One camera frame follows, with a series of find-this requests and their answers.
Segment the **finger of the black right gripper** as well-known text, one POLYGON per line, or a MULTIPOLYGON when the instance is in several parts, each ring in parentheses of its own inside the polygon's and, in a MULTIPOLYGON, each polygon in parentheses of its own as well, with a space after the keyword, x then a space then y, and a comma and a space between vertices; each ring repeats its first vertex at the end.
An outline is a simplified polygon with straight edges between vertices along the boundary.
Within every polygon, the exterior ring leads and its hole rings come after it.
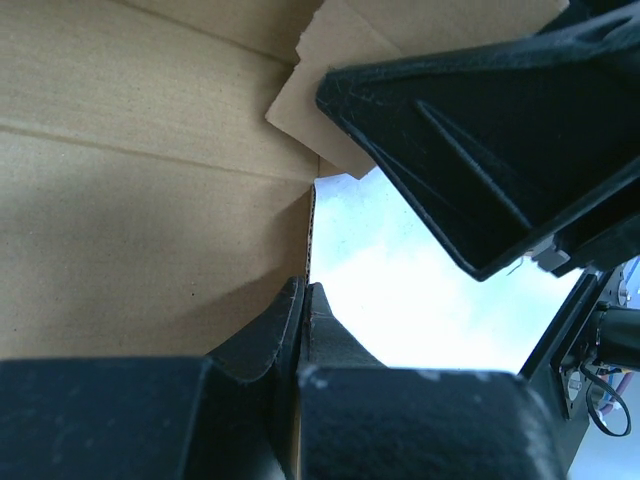
POLYGON ((639 5, 570 7, 516 41, 329 71, 318 109, 468 275, 639 252, 639 5))

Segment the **cardboard box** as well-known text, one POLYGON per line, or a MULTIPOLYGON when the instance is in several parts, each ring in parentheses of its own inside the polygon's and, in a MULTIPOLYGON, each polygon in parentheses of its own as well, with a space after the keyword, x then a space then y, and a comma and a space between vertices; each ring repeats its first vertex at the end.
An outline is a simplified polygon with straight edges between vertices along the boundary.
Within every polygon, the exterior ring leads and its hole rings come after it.
POLYGON ((2 356, 201 354, 308 275, 386 364, 519 369, 571 280, 473 281, 312 94, 564 7, 3 2, 2 356))

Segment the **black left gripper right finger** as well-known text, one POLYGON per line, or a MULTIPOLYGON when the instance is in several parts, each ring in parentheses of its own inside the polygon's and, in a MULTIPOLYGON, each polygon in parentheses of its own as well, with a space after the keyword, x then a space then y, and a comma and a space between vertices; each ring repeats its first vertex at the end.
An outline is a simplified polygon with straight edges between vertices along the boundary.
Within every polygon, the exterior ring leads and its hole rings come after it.
POLYGON ((304 479, 563 479, 548 411, 511 373, 389 368, 308 290, 298 366, 304 479))

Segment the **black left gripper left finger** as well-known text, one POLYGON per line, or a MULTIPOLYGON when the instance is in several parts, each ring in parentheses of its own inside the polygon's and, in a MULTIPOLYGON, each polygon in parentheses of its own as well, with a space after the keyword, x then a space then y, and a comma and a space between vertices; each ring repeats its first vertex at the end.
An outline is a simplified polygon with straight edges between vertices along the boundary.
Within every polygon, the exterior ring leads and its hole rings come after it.
POLYGON ((5 479, 289 479, 305 282, 203 356, 7 360, 5 479))

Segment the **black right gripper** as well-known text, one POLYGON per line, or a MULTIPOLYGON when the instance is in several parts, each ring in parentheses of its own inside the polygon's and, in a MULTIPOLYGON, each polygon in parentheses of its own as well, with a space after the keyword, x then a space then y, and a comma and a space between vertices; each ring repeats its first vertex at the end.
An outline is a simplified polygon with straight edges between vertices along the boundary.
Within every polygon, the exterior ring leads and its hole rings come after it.
POLYGON ((549 410, 565 471, 590 426, 610 438, 633 431, 623 395, 639 372, 639 310, 626 291, 637 265, 585 271, 520 370, 549 410))

